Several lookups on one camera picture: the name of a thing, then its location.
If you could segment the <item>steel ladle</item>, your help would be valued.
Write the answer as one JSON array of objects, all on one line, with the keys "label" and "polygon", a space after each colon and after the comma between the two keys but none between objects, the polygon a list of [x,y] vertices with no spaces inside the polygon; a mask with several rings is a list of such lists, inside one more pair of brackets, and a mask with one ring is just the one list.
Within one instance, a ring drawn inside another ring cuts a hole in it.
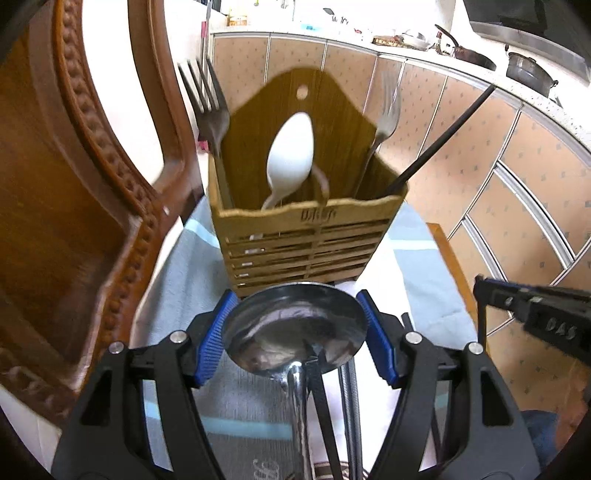
[{"label": "steel ladle", "polygon": [[222,327],[226,354],[237,366],[280,383],[290,402],[297,479],[315,477],[308,435],[307,343],[321,348],[322,376],[360,350],[368,321],[348,293],[321,283],[266,288],[238,303]]}]

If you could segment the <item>kitchen cabinet run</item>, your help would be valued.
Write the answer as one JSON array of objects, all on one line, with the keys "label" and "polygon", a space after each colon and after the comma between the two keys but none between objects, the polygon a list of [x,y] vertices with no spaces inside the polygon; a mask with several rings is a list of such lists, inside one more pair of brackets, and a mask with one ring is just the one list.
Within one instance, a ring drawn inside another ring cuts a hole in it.
[{"label": "kitchen cabinet run", "polygon": [[[407,55],[293,35],[218,34],[213,63],[231,107],[294,67],[329,72],[370,119],[396,79],[402,115],[380,156],[404,170],[487,88],[483,74]],[[499,84],[410,181],[408,202],[439,224],[464,275],[590,286],[590,149],[555,109]]]}]

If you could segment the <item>plaid grey pink cloth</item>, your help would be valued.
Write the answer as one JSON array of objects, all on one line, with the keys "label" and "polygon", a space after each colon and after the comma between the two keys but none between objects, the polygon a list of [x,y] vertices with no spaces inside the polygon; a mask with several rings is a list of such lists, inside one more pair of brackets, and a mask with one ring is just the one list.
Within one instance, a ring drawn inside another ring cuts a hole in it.
[{"label": "plaid grey pink cloth", "polygon": [[[136,315],[131,343],[159,343],[211,311],[229,280],[211,208],[198,202],[177,222]],[[433,344],[456,350],[477,338],[474,322],[427,223],[403,205],[349,295],[367,290],[378,309],[409,321]],[[213,453],[228,479],[284,479],[294,472],[293,417],[287,397],[287,355],[276,342],[250,347],[246,366],[222,356],[211,380],[193,393]],[[378,374],[367,348],[356,353],[363,467],[375,463],[400,393]]]}]

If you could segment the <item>carved wooden chair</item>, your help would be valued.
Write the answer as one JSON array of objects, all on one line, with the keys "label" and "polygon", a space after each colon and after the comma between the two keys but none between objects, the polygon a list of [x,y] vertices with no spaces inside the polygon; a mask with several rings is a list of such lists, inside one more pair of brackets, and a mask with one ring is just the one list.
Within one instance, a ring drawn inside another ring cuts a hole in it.
[{"label": "carved wooden chair", "polygon": [[204,193],[164,5],[129,3],[163,169],[147,181],[100,103],[79,1],[1,5],[1,383],[60,427],[127,341],[163,240]]}]

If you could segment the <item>wooden utensil holder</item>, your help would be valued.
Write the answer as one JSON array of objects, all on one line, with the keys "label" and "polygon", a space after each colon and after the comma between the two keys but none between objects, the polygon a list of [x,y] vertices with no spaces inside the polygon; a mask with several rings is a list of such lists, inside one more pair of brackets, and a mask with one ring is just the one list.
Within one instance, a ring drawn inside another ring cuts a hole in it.
[{"label": "wooden utensil holder", "polygon": [[[311,117],[314,164],[329,192],[307,179],[280,206],[263,210],[270,195],[266,159],[283,123]],[[315,68],[283,72],[230,116],[221,142],[229,200],[221,197],[214,166],[208,200],[231,289],[239,297],[281,283],[358,278],[402,206],[397,172],[367,156],[376,128],[339,87]]]}]

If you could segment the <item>grey cooking pot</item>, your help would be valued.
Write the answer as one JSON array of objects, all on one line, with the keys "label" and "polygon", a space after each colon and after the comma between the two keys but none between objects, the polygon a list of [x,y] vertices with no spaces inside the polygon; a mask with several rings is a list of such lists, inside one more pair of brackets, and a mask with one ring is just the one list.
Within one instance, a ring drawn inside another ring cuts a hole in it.
[{"label": "grey cooking pot", "polygon": [[559,83],[534,58],[516,52],[508,53],[506,76],[546,98]]}]

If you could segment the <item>black frying pan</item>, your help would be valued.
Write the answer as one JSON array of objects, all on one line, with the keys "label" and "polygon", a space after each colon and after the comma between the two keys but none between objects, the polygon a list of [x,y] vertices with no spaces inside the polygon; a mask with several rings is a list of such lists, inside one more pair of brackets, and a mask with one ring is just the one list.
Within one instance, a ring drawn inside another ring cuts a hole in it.
[{"label": "black frying pan", "polygon": [[486,55],[483,55],[475,50],[465,48],[459,44],[457,39],[446,29],[442,26],[436,24],[435,27],[443,34],[446,35],[454,45],[454,53],[453,56],[458,59],[462,60],[474,65],[478,65],[490,71],[495,71],[497,69],[497,65],[493,60],[488,58]]}]

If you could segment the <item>silver steel fork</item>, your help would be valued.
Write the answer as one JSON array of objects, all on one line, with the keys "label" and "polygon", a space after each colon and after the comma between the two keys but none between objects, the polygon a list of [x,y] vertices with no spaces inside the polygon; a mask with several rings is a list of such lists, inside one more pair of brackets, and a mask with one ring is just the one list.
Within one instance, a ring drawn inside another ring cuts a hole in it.
[{"label": "silver steel fork", "polygon": [[377,128],[374,135],[372,144],[365,155],[363,160],[363,170],[360,175],[359,181],[356,184],[355,193],[353,197],[358,195],[361,185],[363,183],[363,177],[366,175],[370,160],[372,160],[377,149],[389,138],[394,135],[394,132],[398,128],[401,110],[402,110],[402,94],[400,89],[400,80],[394,77],[394,74],[390,71],[382,73],[383,82],[383,109],[382,113],[377,122]]}]

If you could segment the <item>black range hood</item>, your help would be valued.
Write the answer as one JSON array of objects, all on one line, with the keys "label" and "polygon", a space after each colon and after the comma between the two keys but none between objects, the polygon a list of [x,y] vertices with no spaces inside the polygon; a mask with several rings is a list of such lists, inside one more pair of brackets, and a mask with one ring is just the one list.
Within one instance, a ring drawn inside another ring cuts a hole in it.
[{"label": "black range hood", "polygon": [[590,26],[568,2],[473,0],[465,7],[481,37],[533,52],[590,81]]}]

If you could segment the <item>white ceramic spoon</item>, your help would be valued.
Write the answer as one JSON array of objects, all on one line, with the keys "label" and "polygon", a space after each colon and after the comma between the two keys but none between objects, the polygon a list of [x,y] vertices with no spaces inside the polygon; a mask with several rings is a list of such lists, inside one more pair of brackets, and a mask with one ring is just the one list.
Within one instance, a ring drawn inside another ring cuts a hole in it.
[{"label": "white ceramic spoon", "polygon": [[263,202],[269,210],[297,191],[311,172],[314,131],[308,113],[297,112],[283,123],[270,146],[266,178],[270,196]]}]

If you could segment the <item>dark steel fork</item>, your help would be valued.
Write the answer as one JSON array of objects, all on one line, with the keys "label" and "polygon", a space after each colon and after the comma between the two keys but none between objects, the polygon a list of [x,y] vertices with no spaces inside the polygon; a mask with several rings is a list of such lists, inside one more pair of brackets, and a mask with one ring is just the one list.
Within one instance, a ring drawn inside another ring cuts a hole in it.
[{"label": "dark steel fork", "polygon": [[230,124],[228,103],[211,60],[205,58],[202,63],[196,60],[195,64],[197,67],[193,68],[191,62],[187,61],[192,80],[187,78],[180,64],[177,65],[177,69],[197,120],[198,138],[207,142],[208,150],[214,158],[222,204],[231,208],[233,202],[221,152],[221,142]]}]

